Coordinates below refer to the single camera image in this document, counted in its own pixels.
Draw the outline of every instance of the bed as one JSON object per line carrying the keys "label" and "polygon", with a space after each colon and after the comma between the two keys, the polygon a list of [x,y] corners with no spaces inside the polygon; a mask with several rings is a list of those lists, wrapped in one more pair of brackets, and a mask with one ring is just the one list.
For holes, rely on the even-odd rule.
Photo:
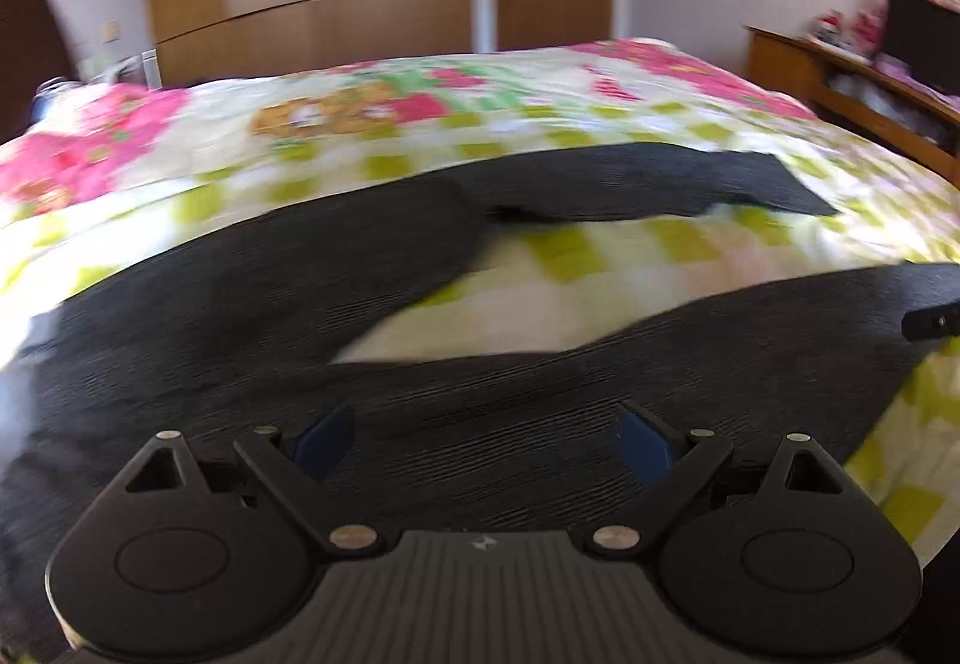
{"label": "bed", "polygon": [[[32,318],[279,208],[477,161],[643,142],[774,154],[836,213],[731,203],[690,217],[508,226],[466,275],[379,321],[335,362],[564,352],[769,282],[960,262],[947,181],[660,41],[154,93],[92,86],[59,96],[0,147],[0,364]],[[960,340],[931,348],[846,465],[923,563],[960,527],[958,354]],[[0,432],[6,477],[32,438],[29,418],[0,416]]]}

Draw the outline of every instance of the metal screw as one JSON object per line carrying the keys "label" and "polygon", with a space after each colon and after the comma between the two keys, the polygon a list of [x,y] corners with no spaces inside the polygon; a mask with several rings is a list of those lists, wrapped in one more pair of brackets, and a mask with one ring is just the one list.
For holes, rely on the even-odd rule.
{"label": "metal screw", "polygon": [[629,525],[605,525],[594,531],[593,542],[608,551],[628,551],[640,542],[640,532]]}
{"label": "metal screw", "polygon": [[376,531],[368,525],[341,525],[330,531],[330,542],[345,551],[358,551],[376,542]]}

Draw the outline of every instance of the ribbed gray panel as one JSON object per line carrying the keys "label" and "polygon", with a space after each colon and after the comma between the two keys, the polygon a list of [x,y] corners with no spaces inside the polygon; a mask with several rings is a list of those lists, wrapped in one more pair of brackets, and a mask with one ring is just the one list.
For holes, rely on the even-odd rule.
{"label": "ribbed gray panel", "polygon": [[[89,653],[74,664],[99,664]],[[339,563],[272,637],[218,664],[745,664],[685,627],[640,568],[585,557],[563,531],[410,531]],[[861,664],[904,664],[877,651]]]}

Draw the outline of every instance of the wooden desk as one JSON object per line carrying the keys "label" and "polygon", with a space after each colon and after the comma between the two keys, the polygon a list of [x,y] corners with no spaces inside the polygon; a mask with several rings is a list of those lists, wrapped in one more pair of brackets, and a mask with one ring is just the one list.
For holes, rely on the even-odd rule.
{"label": "wooden desk", "polygon": [[[825,49],[805,38],[792,38],[766,29],[747,28],[752,34],[747,78],[765,89],[785,92],[815,111],[827,109],[867,130],[894,149],[925,165],[954,186],[960,186],[960,111],[936,98],[904,85],[841,53]],[[941,149],[922,135],[907,130],[892,119],[876,113],[860,101],[842,95],[827,84],[837,73],[867,77],[875,85],[895,94],[914,109],[936,117],[952,131],[952,150]]]}

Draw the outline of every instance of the black monitor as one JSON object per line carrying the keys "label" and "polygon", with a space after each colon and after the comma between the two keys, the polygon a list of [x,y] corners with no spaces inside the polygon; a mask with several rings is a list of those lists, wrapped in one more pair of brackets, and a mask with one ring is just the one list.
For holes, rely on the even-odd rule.
{"label": "black monitor", "polygon": [[960,95],[960,13],[928,0],[890,0],[880,52],[906,63],[918,82]]}

